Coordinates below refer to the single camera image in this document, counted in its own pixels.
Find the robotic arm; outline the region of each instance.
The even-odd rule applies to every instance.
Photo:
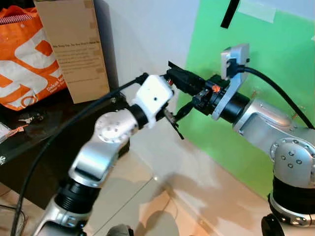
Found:
[[[237,92],[247,74],[231,73],[232,63],[245,65],[248,58],[248,44],[226,49],[221,54],[222,77],[215,75],[206,81],[171,63],[164,76],[149,76],[132,106],[106,113],[96,121],[92,138],[79,151],[68,181],[51,199],[34,235],[83,236],[100,188],[129,138],[164,116],[176,127],[192,108],[232,123],[234,131],[270,156],[274,181],[268,201],[273,214],[262,219],[263,235],[291,235],[284,234],[290,228],[286,225],[315,232],[311,229],[315,226],[315,130]],[[173,96],[169,83],[192,96],[175,116],[165,108]]]

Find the green screen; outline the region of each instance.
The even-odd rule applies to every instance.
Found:
[[[250,44],[249,66],[282,87],[303,112],[314,121],[314,23],[277,11],[274,23],[236,12],[228,29],[220,27],[228,0],[201,0],[186,69],[204,79],[220,74],[220,53],[229,46]],[[240,92],[261,98],[288,115],[293,110],[265,82],[249,75]],[[181,93],[178,108],[191,100]],[[179,123],[183,135],[207,152],[249,188],[266,197],[272,187],[269,157],[249,144],[222,119],[213,121],[193,110]]]

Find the black tape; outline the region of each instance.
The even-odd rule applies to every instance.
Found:
[[[222,28],[227,29],[229,27],[239,2],[240,2],[240,0],[231,0],[230,1],[229,5],[227,7],[226,13],[224,15],[224,18],[222,20],[222,23],[221,23]]]

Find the white sticker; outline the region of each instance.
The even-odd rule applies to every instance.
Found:
[[[276,14],[276,8],[253,0],[241,0],[241,4],[237,11],[270,23],[274,22]]]

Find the white logo on bag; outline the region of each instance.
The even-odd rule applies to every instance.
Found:
[[[41,28],[31,39],[15,50],[15,56],[29,66],[37,69],[49,67],[55,62],[55,55],[52,53],[47,56],[36,50],[36,46],[43,40],[46,40],[46,34],[43,28]],[[50,75],[58,78],[61,73],[61,69],[58,68]],[[8,84],[6,87],[0,87],[0,98],[10,95],[18,90],[21,85],[30,89],[26,94],[9,103],[9,105],[14,107],[26,107],[36,102],[38,100],[36,94],[43,91],[48,85],[48,81],[44,77],[10,60],[0,60],[0,75],[12,81],[12,83]]]

